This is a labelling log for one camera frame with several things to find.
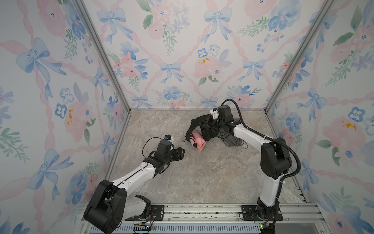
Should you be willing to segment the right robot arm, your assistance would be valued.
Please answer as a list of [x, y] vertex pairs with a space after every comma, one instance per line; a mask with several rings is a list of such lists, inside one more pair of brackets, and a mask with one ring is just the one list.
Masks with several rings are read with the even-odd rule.
[[260, 167], [265, 180], [255, 214], [261, 220], [275, 218], [278, 213], [283, 177], [292, 166], [285, 141], [273, 139], [250, 128], [243, 122], [242, 117], [236, 120], [228, 105], [210, 110], [210, 117], [205, 124], [209, 130], [241, 139], [260, 152]]

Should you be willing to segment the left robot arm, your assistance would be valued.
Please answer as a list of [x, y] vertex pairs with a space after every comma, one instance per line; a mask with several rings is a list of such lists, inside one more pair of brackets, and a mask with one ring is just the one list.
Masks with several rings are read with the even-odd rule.
[[152, 202], [136, 195], [130, 199], [136, 189], [148, 180], [160, 175], [174, 161], [184, 158], [185, 149], [175, 147], [171, 139], [163, 139], [157, 149], [133, 171], [119, 179], [101, 181], [93, 193], [83, 219], [105, 234], [113, 233], [122, 221], [135, 218], [140, 221], [152, 219]]

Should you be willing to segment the grey drawstring pouch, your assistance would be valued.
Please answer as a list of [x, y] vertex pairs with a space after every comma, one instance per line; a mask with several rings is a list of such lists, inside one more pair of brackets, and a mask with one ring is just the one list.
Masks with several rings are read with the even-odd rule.
[[244, 149], [248, 148], [248, 144], [245, 141], [243, 141], [242, 139], [238, 137], [232, 136], [230, 134], [228, 134], [227, 136], [224, 136], [222, 138], [222, 141], [226, 146], [229, 146], [229, 147], [242, 147]]

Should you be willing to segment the pink hair dryer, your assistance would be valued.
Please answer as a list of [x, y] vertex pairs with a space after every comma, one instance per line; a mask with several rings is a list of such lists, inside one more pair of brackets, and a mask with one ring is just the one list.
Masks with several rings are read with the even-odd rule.
[[202, 151], [206, 145], [206, 141], [198, 130], [193, 130], [192, 134], [188, 137], [188, 141], [199, 151]]

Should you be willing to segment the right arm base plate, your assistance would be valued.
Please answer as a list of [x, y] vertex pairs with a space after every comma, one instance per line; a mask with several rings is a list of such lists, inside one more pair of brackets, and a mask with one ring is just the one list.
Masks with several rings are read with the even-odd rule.
[[259, 208], [257, 205], [241, 205], [241, 219], [244, 221], [273, 221], [274, 208]]

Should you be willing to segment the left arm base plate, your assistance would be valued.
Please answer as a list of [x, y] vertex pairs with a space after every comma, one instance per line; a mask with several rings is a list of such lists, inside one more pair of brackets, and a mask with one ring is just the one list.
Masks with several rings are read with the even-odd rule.
[[146, 207], [141, 215], [129, 217], [125, 221], [162, 221], [164, 219], [164, 211], [164, 205], [151, 205]]

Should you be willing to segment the black pouch with gold logo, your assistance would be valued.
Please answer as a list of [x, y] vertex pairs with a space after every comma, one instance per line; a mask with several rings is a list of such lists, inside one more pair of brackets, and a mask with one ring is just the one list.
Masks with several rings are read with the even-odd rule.
[[200, 127], [201, 135], [205, 141], [209, 141], [210, 139], [217, 137], [218, 133], [215, 132], [209, 125], [212, 120], [213, 117], [211, 114], [203, 115], [191, 120], [191, 125], [186, 132], [186, 136], [183, 142], [188, 141], [190, 140], [190, 138], [192, 138], [192, 132], [197, 127]]

